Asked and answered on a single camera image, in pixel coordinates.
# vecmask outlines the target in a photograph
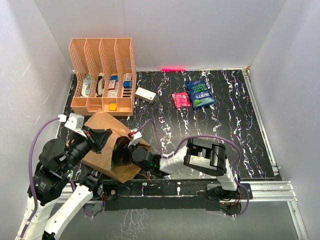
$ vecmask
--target orange plastic organizer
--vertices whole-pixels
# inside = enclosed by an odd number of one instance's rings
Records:
[[[76,114],[93,115],[102,109],[113,116],[132,116],[137,82],[137,72],[131,38],[73,38],[69,52],[76,74],[77,85],[71,102]],[[97,97],[98,77],[103,73],[104,89],[102,97]],[[131,88],[124,88],[124,79],[131,73]],[[81,90],[84,79],[91,76],[88,97]],[[109,80],[118,76],[117,97],[108,97]],[[116,111],[109,110],[109,104],[116,103]]]

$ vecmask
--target paper bag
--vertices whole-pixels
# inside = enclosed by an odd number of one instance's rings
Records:
[[[112,154],[116,141],[120,137],[129,139],[130,129],[102,110],[98,110],[84,125],[91,129],[111,129],[112,134],[101,154],[90,151],[81,162],[121,183],[132,180],[140,171],[140,167],[137,165],[128,163],[126,165],[115,165],[111,169]],[[150,145],[143,139],[139,141],[138,147],[145,147],[148,151],[150,150]]]

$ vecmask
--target burts chips bag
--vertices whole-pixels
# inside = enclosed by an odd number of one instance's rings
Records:
[[[192,101],[192,107],[194,109],[208,106],[215,102],[205,81],[186,81],[185,85],[189,90],[190,98]]]

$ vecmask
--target pink package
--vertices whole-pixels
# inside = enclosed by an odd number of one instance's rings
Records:
[[[186,92],[172,93],[171,95],[177,109],[191,106]]]

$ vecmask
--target white enclosure wall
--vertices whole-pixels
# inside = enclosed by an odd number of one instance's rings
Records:
[[[287,1],[251,68],[281,175],[292,181],[311,240],[320,239],[320,1]]]
[[[71,38],[133,38],[138,70],[251,65],[285,0],[34,0],[71,68]]]
[[[12,240],[26,209],[31,142],[62,113],[72,71],[33,0],[0,0],[0,6],[0,239]],[[40,136],[34,166],[57,127],[52,123]]]

